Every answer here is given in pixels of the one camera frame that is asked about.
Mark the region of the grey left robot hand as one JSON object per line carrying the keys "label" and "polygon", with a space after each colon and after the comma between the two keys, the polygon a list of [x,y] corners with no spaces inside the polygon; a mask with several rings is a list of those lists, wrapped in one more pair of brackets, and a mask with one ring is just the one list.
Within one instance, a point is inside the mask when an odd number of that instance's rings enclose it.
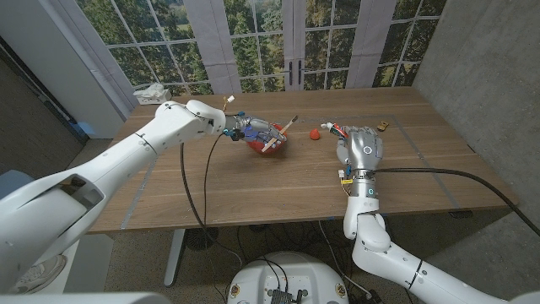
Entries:
{"label": "grey left robot hand", "polygon": [[274,139],[272,147],[287,141],[287,137],[270,122],[247,115],[226,115],[223,133],[233,141],[259,142],[264,145]]}

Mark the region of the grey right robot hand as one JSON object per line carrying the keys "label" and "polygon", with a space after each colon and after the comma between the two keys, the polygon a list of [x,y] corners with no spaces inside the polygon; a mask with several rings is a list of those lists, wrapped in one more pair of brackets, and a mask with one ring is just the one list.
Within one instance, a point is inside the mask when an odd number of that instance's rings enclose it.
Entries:
{"label": "grey right robot hand", "polygon": [[347,138],[337,141],[337,158],[343,165],[355,170],[377,168],[383,158],[383,143],[375,129],[370,127],[343,126]]}

